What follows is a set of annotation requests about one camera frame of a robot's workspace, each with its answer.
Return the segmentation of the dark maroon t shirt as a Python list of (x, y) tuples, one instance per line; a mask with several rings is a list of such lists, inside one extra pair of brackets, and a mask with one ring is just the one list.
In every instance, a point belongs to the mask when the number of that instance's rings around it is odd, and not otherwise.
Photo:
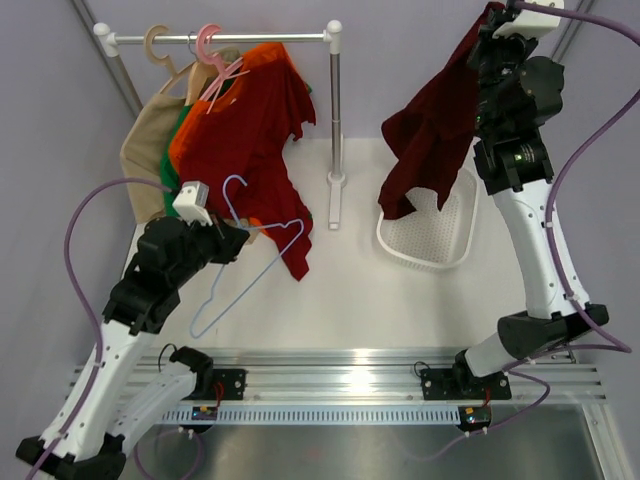
[(378, 196), (385, 219), (415, 211), (408, 199), (414, 188), (435, 192), (439, 210), (448, 200), (475, 133), (478, 73), (467, 61), (480, 27), (492, 11), (503, 8), (500, 2), (487, 3), (442, 70), (382, 123), (383, 139), (397, 159)]

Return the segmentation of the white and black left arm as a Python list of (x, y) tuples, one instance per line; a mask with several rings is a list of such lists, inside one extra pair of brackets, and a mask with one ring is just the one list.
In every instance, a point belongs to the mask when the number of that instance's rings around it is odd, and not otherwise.
[(124, 409), (117, 407), (134, 367), (179, 305), (180, 289), (207, 265), (233, 262), (249, 237), (222, 219), (203, 225), (163, 217), (147, 224), (111, 290), (92, 358), (52, 423), (20, 442), (17, 458), (56, 479), (116, 479), (167, 410), (208, 396), (212, 358), (182, 347)]

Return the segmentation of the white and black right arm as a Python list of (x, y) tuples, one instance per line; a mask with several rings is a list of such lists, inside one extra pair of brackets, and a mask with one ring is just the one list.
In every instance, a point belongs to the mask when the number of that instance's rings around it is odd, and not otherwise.
[(499, 319), (497, 331), (458, 353), (452, 384), (474, 397), (504, 368), (584, 336), (609, 321), (576, 276), (555, 202), (554, 171), (541, 126), (562, 107), (564, 68), (536, 56), (538, 42), (482, 26), (468, 59), (478, 74), (476, 170), (510, 234), (525, 289), (525, 309)]

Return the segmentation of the light blue wire hanger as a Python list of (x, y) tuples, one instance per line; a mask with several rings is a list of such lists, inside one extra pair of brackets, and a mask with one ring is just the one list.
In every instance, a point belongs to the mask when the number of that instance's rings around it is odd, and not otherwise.
[(242, 287), (237, 287), (235, 293), (225, 300), (223, 306), (216, 307), (214, 303), (218, 298), (218, 290), (220, 288), (221, 281), (226, 280), (229, 268), (227, 266), (222, 266), (219, 269), (211, 283), (209, 296), (204, 299), (197, 308), (189, 324), (188, 333), (190, 338), (193, 340), (199, 340), (213, 330), (218, 323), (254, 288), (254, 286), (268, 274), (272, 267), (283, 259), (284, 254), (288, 253), (306, 232), (305, 221), (301, 217), (266, 223), (264, 225), (254, 225), (251, 222), (243, 224), (240, 221), (238, 211), (229, 194), (229, 188), (232, 183), (239, 183), (242, 187), (248, 187), (248, 181), (239, 174), (232, 174), (223, 181), (221, 190), (226, 206), (232, 214), (232, 219), (244, 233), (259, 233), (262, 230), (267, 232), (293, 230), (293, 233), (292, 237), (285, 242), (284, 247), (275, 246), (274, 253), (266, 262), (260, 263), (258, 267), (250, 267), (248, 274), (240, 274), (239, 278), (243, 281)]

